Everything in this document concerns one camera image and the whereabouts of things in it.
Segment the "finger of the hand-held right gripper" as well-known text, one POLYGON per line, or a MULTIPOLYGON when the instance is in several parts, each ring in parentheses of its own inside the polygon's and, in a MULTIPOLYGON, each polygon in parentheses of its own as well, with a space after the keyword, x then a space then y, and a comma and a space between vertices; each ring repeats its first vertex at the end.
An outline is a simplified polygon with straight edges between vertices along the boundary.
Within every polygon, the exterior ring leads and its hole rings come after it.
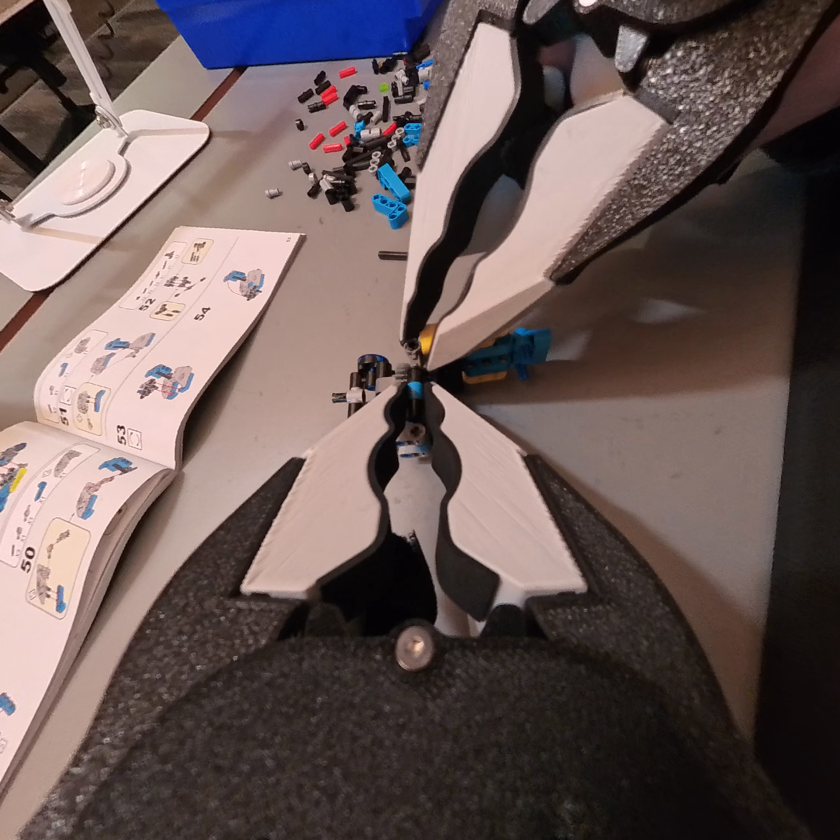
POLYGON ((476 263, 463 299, 437 325, 428 369, 466 355, 553 288, 562 258, 668 128, 666 119, 630 96, 553 127, 510 232, 476 263))
POLYGON ((423 112, 402 304, 401 341, 425 328, 448 267, 466 247, 492 184, 490 150, 520 92, 516 39, 480 20, 460 56, 438 46, 423 112))

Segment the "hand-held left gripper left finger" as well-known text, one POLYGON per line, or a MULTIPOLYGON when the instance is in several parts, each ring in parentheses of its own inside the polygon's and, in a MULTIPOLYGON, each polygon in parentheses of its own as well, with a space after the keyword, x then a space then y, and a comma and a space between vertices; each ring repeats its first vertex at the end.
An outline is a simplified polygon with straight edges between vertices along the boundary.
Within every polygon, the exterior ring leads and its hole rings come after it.
POLYGON ((390 530, 384 488, 398 469, 402 390, 388 387, 303 455, 244 578, 245 594, 308 599, 368 558, 390 530))

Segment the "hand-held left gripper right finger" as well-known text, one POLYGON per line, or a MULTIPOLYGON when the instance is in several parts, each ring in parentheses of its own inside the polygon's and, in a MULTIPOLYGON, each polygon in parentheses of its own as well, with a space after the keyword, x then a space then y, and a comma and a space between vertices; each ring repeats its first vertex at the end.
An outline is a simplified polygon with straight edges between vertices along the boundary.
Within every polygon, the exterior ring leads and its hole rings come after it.
POLYGON ((471 617, 488 617, 498 604, 586 592, 524 451, 436 384, 431 435, 445 488, 436 573, 449 599, 471 617))

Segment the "yellow blue brick assembly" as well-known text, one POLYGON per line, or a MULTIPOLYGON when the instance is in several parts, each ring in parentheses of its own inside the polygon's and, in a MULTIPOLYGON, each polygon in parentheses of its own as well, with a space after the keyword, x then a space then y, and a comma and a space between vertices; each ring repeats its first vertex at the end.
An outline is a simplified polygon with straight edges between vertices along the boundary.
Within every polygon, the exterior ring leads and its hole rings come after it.
POLYGON ((454 394, 464 391, 467 385, 502 381, 510 372, 525 382, 530 367, 548 359, 551 344, 550 329, 515 329, 435 369, 427 378, 454 394))

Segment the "black blue brick assembly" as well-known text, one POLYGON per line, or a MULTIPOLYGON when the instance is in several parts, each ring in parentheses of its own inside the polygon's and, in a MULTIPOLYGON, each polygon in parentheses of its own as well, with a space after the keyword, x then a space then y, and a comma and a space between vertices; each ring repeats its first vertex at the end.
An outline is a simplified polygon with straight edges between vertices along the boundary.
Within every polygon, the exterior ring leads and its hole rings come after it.
POLYGON ((393 365, 383 355, 364 354, 359 357, 356 370, 350 374, 347 389, 332 394, 332 403, 346 405, 347 416, 350 417, 390 385, 404 385, 407 393, 403 419, 396 423, 399 432, 395 440, 396 452, 401 459, 429 463, 432 438, 426 426, 424 373, 418 365, 393 365))

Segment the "grey desk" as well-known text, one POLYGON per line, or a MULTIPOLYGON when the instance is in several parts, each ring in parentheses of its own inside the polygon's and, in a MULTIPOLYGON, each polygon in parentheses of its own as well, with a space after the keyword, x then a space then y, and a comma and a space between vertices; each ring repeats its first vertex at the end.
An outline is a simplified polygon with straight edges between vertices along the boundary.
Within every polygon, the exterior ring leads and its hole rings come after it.
MULTIPOLYGON (((177 40, 118 99, 198 112, 205 149, 52 290, 2 350, 2 428, 33 416, 46 364, 108 309, 176 227, 299 230, 251 339, 190 417, 185 466, 133 533, 75 668, 2 800, 2 838, 76 751, 138 625, 194 549, 290 457, 345 418, 330 402, 365 352, 401 356, 404 249, 368 207, 306 197, 292 103, 316 70, 248 69, 226 90, 177 40)), ((741 730, 753 729, 789 388, 802 183, 763 154, 603 257, 532 312, 574 360, 468 402, 548 460, 620 529, 688 617, 741 730)))

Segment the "pile of loose brick parts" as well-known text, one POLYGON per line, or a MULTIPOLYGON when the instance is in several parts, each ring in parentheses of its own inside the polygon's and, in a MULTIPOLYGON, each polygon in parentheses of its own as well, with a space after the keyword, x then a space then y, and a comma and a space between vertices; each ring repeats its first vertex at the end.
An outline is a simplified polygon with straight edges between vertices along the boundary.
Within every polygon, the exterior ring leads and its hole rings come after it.
POLYGON ((392 228, 408 219, 417 174, 412 168, 424 128, 435 70, 429 44, 361 64, 323 67, 292 104, 292 125, 305 144, 288 162, 307 181, 307 196, 346 213, 359 194, 372 193, 374 210, 392 228))

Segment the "blue plastic bin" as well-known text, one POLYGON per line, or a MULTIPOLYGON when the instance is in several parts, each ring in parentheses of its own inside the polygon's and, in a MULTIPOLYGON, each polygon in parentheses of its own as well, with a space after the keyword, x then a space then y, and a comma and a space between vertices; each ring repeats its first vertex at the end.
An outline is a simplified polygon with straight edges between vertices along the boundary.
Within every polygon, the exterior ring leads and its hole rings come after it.
POLYGON ((439 1, 159 1, 207 69, 389 56, 439 1))

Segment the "building instruction booklet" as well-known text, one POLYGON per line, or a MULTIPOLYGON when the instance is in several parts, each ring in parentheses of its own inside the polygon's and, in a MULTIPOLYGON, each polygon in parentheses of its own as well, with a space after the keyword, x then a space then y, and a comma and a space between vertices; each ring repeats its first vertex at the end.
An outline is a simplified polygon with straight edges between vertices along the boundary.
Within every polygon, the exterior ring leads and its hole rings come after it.
POLYGON ((46 366, 35 422, 1 437, 1 774, 29 749, 124 545, 182 464, 194 404, 305 235, 176 228, 46 366))

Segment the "white stand base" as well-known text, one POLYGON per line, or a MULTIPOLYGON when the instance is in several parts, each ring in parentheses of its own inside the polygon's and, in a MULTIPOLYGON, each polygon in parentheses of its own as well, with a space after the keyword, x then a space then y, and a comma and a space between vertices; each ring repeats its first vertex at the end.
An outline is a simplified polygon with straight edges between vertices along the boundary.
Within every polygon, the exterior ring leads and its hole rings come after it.
POLYGON ((27 291, 65 279, 204 147, 201 121, 132 110, 2 211, 1 272, 27 291))

